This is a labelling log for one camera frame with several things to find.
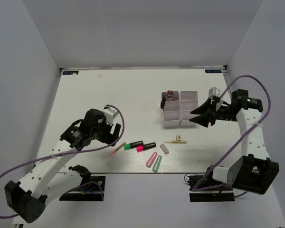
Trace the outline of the pink tube of pencils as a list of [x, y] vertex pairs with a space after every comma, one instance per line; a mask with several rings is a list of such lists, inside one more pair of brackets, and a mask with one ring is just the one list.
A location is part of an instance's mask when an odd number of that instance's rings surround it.
[[173, 90], [168, 90], [165, 95], [166, 101], [173, 101], [175, 92]]

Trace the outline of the black handled scissors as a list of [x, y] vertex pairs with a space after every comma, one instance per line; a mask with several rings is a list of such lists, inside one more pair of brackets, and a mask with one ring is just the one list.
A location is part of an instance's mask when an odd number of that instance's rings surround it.
[[160, 108], [164, 111], [164, 107], [166, 105], [166, 97], [163, 97], [161, 100]]

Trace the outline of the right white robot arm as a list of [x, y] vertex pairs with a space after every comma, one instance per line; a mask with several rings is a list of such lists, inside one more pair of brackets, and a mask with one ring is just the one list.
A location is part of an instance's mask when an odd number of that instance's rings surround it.
[[240, 138], [230, 151], [240, 145], [240, 158], [230, 167], [221, 166], [221, 161], [211, 165], [191, 190], [214, 190], [226, 186], [263, 195], [277, 176], [279, 164], [271, 160], [265, 146], [262, 101], [249, 97], [248, 91], [242, 89], [232, 92], [230, 104], [224, 102], [222, 95], [221, 90], [211, 88], [206, 102], [191, 111], [196, 117], [190, 122], [204, 127], [213, 126], [217, 120], [237, 122]]

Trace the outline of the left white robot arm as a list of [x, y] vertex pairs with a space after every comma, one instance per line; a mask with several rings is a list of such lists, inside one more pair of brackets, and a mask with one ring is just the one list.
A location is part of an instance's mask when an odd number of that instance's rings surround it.
[[7, 205], [27, 223], [32, 223], [56, 198], [70, 190], [87, 189], [91, 185], [91, 172], [86, 167], [71, 166], [60, 177], [57, 173], [94, 140], [105, 147], [115, 146], [124, 133], [124, 124], [114, 123], [121, 115], [116, 107], [107, 105], [102, 111], [90, 109], [84, 118], [74, 121], [48, 156], [35, 161], [34, 168], [20, 180], [5, 185]]

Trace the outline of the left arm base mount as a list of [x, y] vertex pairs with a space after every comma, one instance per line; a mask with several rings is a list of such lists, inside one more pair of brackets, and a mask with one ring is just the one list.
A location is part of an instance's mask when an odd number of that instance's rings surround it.
[[91, 175], [89, 184], [63, 194], [59, 201], [101, 202], [105, 196], [106, 175]]

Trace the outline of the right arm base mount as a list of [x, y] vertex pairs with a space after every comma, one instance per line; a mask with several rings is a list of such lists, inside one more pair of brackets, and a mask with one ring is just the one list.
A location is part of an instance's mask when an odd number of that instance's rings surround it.
[[186, 173], [184, 182], [189, 187], [190, 202], [233, 202], [235, 195], [233, 189], [223, 185], [212, 178], [204, 179], [196, 190], [195, 184], [202, 178], [202, 173]]

